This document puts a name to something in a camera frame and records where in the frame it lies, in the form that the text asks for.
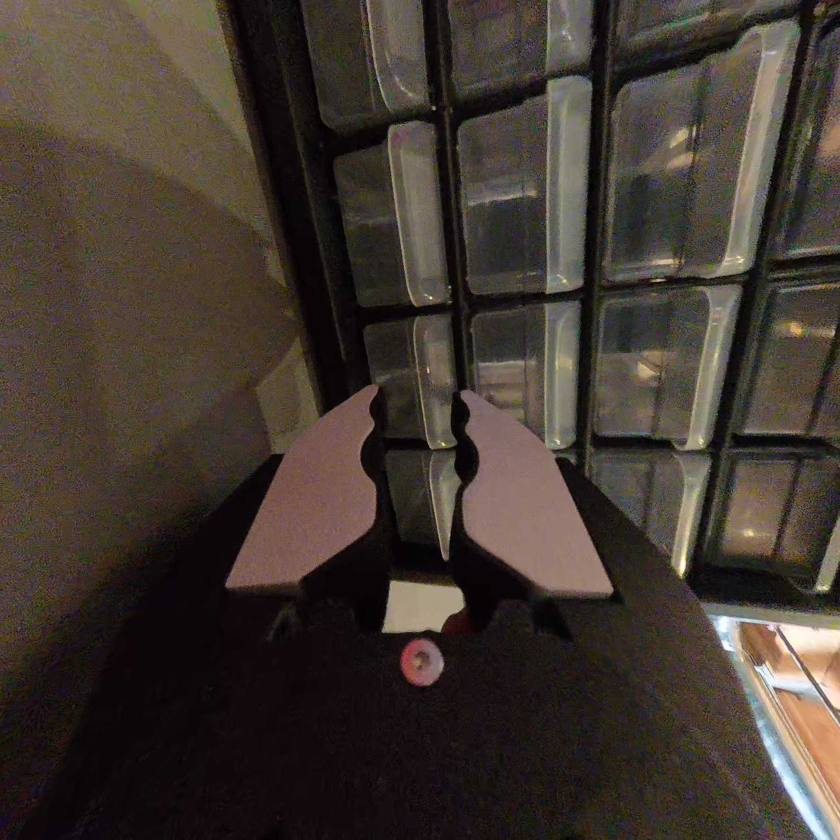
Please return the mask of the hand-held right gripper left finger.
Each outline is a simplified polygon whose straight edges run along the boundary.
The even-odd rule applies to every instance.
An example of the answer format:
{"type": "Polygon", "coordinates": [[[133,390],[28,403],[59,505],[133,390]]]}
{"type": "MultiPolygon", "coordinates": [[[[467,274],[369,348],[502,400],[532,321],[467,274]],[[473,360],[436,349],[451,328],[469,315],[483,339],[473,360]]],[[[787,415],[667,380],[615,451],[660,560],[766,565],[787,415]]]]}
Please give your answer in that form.
{"type": "Polygon", "coordinates": [[[225,582],[237,634],[350,614],[385,623],[396,517],[385,470],[385,398],[367,385],[322,415],[284,454],[225,582]]]}

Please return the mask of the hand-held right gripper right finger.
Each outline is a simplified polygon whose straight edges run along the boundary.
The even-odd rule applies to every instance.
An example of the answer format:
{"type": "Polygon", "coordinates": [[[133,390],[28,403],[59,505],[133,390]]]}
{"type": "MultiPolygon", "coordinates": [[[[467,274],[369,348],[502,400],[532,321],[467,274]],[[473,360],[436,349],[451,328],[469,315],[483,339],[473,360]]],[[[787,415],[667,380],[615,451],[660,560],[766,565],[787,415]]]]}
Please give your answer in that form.
{"type": "Polygon", "coordinates": [[[553,452],[468,390],[452,402],[456,492],[448,561],[481,632],[505,602],[562,634],[565,602],[609,603],[615,586],[553,452]]]}

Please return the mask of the clear pulled-out small drawer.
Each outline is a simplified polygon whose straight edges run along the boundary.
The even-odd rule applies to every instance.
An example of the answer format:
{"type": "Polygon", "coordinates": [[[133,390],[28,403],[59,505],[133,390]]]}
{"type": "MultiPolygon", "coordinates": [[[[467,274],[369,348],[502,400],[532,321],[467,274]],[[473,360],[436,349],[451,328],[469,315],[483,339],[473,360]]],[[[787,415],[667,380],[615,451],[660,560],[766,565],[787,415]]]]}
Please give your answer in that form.
{"type": "Polygon", "coordinates": [[[456,390],[455,347],[449,314],[376,322],[363,329],[371,379],[385,400],[385,435],[455,446],[451,428],[456,390]]]}

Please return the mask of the white ribbed box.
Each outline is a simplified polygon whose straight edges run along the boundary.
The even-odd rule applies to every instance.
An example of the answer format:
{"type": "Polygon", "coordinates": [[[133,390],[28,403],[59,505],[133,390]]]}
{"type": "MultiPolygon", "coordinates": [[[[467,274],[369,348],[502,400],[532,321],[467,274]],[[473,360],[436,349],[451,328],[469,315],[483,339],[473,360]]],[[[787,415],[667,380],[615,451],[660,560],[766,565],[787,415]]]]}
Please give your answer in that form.
{"type": "Polygon", "coordinates": [[[286,453],[319,419],[318,395],[304,360],[278,365],[255,392],[273,455],[286,453]]]}

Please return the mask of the clear plastic bin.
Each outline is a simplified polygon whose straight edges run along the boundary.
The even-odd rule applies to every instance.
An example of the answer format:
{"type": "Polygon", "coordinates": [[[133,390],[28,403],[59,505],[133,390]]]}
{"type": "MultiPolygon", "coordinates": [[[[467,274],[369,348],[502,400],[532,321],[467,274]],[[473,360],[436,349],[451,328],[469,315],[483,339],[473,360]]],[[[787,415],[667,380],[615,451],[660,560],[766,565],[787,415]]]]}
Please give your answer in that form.
{"type": "Polygon", "coordinates": [[[710,620],[805,823],[816,838],[839,838],[838,627],[710,620]]]}

